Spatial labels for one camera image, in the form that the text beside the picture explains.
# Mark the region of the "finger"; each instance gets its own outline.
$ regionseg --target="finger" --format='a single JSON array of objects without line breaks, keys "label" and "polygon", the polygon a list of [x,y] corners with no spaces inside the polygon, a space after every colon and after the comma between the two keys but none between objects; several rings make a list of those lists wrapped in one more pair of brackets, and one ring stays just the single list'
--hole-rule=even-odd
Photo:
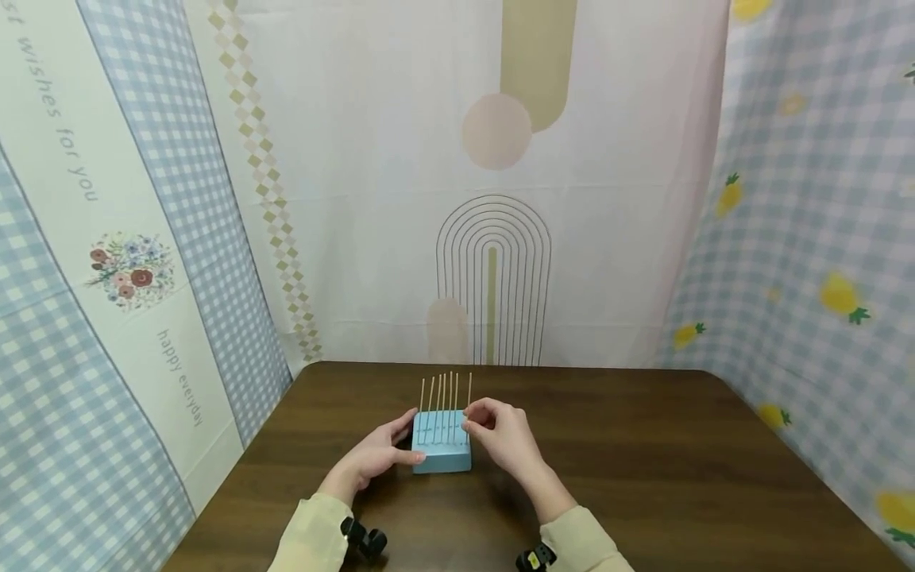
[{"label": "finger", "polygon": [[461,427],[463,427],[471,437],[477,439],[483,447],[486,447],[487,443],[490,442],[490,437],[492,435],[491,429],[487,429],[479,423],[470,420],[462,423]]},{"label": "finger", "polygon": [[464,415],[479,423],[489,417],[497,419],[499,414],[508,407],[511,407],[511,405],[492,399],[491,397],[482,397],[468,405],[467,409],[464,410]]},{"label": "finger", "polygon": [[399,448],[391,448],[393,462],[398,465],[418,465],[425,460],[425,453],[422,451],[404,451]]},{"label": "finger", "polygon": [[400,443],[401,441],[406,439],[406,436],[408,436],[408,435],[410,435],[410,427],[404,429],[403,431],[401,431],[400,433],[398,433],[397,435],[392,437],[391,444],[397,445],[398,443]]},{"label": "finger", "polygon": [[382,425],[387,434],[394,438],[397,435],[400,435],[400,432],[405,430],[410,426],[410,423],[413,421],[413,418],[416,416],[416,408],[412,408],[403,415],[397,417],[393,421],[389,421]]}]

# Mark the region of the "brown tabletop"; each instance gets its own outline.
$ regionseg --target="brown tabletop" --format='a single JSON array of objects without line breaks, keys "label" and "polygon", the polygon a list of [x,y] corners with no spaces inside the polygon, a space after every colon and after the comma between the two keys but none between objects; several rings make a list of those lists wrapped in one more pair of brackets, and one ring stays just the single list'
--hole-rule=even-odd
[{"label": "brown tabletop", "polygon": [[[266,570],[298,500],[418,405],[422,377],[450,370],[473,371],[475,397],[527,411],[546,460],[636,572],[906,569],[709,373],[322,362],[299,375],[166,572]],[[538,539],[533,510],[479,446],[473,463],[400,468],[361,493],[358,518],[388,536],[384,570],[515,569]],[[348,558],[342,569],[369,567]]]}]

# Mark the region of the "hand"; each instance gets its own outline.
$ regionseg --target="hand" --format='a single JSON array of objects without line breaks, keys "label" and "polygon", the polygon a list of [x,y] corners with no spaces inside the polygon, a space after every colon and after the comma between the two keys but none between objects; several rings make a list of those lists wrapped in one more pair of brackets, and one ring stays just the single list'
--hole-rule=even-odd
[{"label": "hand", "polygon": [[523,409],[484,397],[464,410],[464,430],[477,439],[492,460],[518,482],[540,472],[544,458]]},{"label": "hand", "polygon": [[464,430],[521,484],[540,524],[551,523],[578,505],[544,462],[523,409],[484,397],[470,404],[464,415]]},{"label": "hand", "polygon": [[338,461],[318,487],[318,492],[352,506],[356,493],[369,486],[371,479],[394,464],[418,465],[423,462],[425,453],[395,447],[410,433],[410,424],[415,415],[414,407],[399,418],[375,428]]}]

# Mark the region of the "flower illustration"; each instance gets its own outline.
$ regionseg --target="flower illustration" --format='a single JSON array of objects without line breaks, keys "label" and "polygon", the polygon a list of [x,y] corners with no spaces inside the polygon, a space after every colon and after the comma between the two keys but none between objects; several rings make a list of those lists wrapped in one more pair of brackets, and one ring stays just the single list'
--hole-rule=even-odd
[{"label": "flower illustration", "polygon": [[153,283],[153,273],[145,268],[134,270],[130,273],[130,281],[134,283],[134,286],[149,286]]},{"label": "flower illustration", "polygon": [[175,289],[172,250],[156,236],[106,233],[89,251],[94,277],[86,286],[127,312],[151,308]]}]

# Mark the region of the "blue gingham fabric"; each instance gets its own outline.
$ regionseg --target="blue gingham fabric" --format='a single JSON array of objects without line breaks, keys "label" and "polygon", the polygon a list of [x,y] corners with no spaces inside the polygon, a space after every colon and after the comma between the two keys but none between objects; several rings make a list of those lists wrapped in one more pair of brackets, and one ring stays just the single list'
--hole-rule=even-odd
[{"label": "blue gingham fabric", "polygon": [[[913,29],[910,0],[732,15],[711,189],[659,364],[787,413],[780,435],[915,567],[877,502],[915,500]],[[833,273],[855,288],[861,324],[821,300]]]},{"label": "blue gingham fabric", "polygon": [[[179,1],[79,2],[242,442],[290,384]],[[0,571],[158,570],[195,514],[0,160]]]},{"label": "blue gingham fabric", "polygon": [[193,518],[0,157],[0,570],[155,570]]},{"label": "blue gingham fabric", "polygon": [[254,269],[179,0],[80,0],[188,269],[242,443],[292,379]]}]

